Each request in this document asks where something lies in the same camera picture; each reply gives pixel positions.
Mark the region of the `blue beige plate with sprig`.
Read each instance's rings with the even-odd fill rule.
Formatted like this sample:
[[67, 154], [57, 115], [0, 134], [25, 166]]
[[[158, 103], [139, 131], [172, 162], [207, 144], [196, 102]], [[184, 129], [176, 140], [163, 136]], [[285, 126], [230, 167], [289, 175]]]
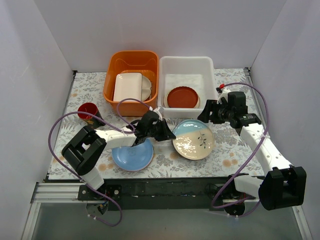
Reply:
[[188, 160], [202, 160], [216, 146], [213, 132], [200, 120], [184, 120], [172, 132], [176, 137], [172, 141], [175, 150]]

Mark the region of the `cream green plate with sprig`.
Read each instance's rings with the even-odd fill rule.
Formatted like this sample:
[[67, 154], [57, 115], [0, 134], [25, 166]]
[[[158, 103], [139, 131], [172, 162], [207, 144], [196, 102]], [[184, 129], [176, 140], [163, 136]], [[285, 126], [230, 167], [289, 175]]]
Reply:
[[[167, 93], [167, 94], [165, 95], [164, 99], [163, 99], [163, 103], [164, 103], [164, 106], [165, 106], [166, 108], [170, 108], [170, 106], [169, 106], [169, 104], [168, 104], [168, 96], [169, 96], [169, 93]], [[198, 100], [197, 100], [196, 105], [193, 107], [194, 109], [198, 109], [198, 108], [200, 107], [200, 104], [201, 104], [200, 96], [199, 96], [199, 95], [197, 95], [197, 96], [198, 96]]]

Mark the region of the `red-brown round plate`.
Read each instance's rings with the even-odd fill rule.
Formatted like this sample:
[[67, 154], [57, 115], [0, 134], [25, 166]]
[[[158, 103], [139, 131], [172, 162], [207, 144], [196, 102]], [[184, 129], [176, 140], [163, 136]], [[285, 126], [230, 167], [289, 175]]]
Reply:
[[167, 94], [166, 100], [170, 108], [194, 108], [199, 101], [199, 97], [191, 87], [179, 86]]

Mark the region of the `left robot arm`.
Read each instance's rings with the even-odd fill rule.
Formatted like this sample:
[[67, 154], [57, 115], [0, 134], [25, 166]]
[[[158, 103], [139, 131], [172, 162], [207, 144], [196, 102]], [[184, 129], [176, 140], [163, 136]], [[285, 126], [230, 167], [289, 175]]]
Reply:
[[96, 168], [104, 149], [135, 147], [148, 138], [157, 142], [176, 139], [157, 108], [149, 109], [141, 119], [132, 121], [125, 127], [112, 128], [98, 130], [84, 126], [61, 152], [76, 174], [90, 186], [89, 194], [95, 200], [103, 199], [107, 193], [104, 180]]

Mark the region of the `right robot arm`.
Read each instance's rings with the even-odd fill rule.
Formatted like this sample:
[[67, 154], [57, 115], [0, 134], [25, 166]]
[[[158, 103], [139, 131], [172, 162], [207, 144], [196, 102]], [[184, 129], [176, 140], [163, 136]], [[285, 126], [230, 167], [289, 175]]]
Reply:
[[243, 92], [222, 91], [219, 99], [208, 99], [198, 120], [213, 124], [228, 122], [250, 147], [251, 157], [257, 158], [264, 172], [264, 179], [259, 179], [238, 170], [229, 176], [213, 197], [214, 201], [226, 189], [232, 199], [243, 194], [258, 198], [268, 211], [303, 204], [306, 171], [301, 166], [293, 166], [267, 137], [267, 129], [259, 117], [248, 112]]

